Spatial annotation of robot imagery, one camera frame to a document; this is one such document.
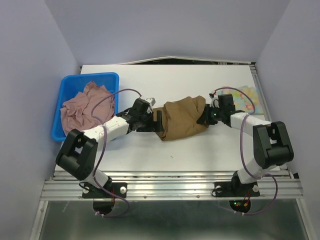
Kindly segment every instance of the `blue bin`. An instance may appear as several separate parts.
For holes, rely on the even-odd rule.
[[[83,92],[85,86],[90,81],[94,81],[98,86],[104,85],[111,93],[119,91],[119,75],[115,72],[70,75],[62,79],[51,130],[51,136],[55,141],[63,142],[66,139],[66,135],[61,124],[60,109],[62,108],[62,104],[65,101],[74,98],[78,92]],[[116,94],[114,96],[115,114],[118,113],[118,102],[118,94]]]

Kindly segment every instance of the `brown towel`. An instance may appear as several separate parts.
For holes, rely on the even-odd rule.
[[[72,129],[79,131],[92,129],[100,124],[100,122],[91,117],[91,110],[94,106],[111,95],[111,93],[103,86],[97,86],[95,82],[89,82],[83,92],[78,94],[62,104],[61,123],[65,135]],[[113,96],[103,101],[96,107],[93,113],[102,121],[107,122],[115,115],[115,99]]]
[[[206,100],[202,96],[190,96],[175,102],[167,102],[153,111],[162,112],[164,132],[156,133],[162,141],[191,137],[205,131],[208,126],[197,124],[205,109]]]

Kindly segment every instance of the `dark gray floor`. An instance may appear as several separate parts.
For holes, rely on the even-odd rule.
[[[253,200],[251,212],[269,200]],[[133,202],[119,218],[94,215],[90,201],[50,202],[42,240],[304,240],[295,200],[277,200],[257,216],[239,216],[217,201]],[[221,202],[227,207],[227,201]],[[120,204],[115,210],[122,210]]]

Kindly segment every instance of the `wall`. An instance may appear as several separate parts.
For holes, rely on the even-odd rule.
[[[320,1],[291,0],[257,62],[273,120],[286,123],[293,168],[313,225],[320,226]],[[320,238],[320,228],[316,228]]]
[[[0,32],[0,239],[24,240],[58,150],[60,81],[79,69],[43,0],[2,1]]]
[[[45,0],[81,64],[256,61],[289,0]]]

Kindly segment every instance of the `folded cloth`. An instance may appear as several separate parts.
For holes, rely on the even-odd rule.
[[[205,109],[206,100],[202,96],[190,96],[175,102],[167,102],[163,107],[153,109],[162,113],[164,132],[156,134],[162,141],[183,139],[205,131],[208,126],[197,124]]]
[[[241,90],[251,98],[255,106],[256,115],[264,114],[264,110],[260,104],[258,92],[255,87],[241,86],[241,87],[237,87],[237,89]],[[232,94],[233,102],[236,110],[242,110],[248,113],[251,113],[253,111],[251,102],[241,92],[233,89],[222,89],[217,91],[217,95],[220,95],[220,94]]]
[[[91,110],[99,101],[110,95],[105,86],[97,86],[91,81],[83,92],[78,92],[74,98],[65,101],[60,109],[64,134],[67,135],[72,129],[82,131],[98,126],[100,122],[91,117]],[[104,122],[109,121],[115,115],[114,97],[109,97],[97,106],[93,115]]]

